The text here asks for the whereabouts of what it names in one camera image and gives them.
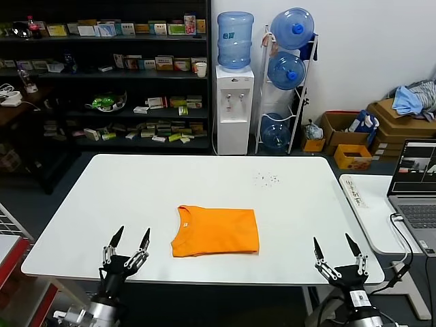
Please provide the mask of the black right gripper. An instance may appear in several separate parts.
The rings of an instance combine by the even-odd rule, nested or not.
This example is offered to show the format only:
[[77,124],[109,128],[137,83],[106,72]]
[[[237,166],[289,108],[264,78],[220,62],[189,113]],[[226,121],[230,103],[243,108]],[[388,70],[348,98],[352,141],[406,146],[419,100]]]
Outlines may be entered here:
[[345,234],[345,237],[349,248],[355,256],[356,264],[336,268],[331,267],[325,260],[321,247],[316,237],[314,237],[315,268],[329,284],[340,289],[348,309],[370,307],[371,302],[364,290],[364,283],[368,278],[368,255],[361,252],[358,244],[348,233]]

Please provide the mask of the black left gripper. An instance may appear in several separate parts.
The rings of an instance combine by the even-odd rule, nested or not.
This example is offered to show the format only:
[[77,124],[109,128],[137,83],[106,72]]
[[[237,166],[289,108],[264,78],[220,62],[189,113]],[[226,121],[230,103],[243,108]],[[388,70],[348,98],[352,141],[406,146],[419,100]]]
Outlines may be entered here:
[[122,225],[111,238],[109,245],[103,247],[103,266],[99,268],[100,282],[98,287],[98,296],[101,298],[118,298],[126,279],[134,275],[136,269],[140,269],[149,256],[147,249],[150,243],[150,228],[143,236],[139,249],[131,257],[116,255],[116,247],[122,237],[123,230],[124,226]]

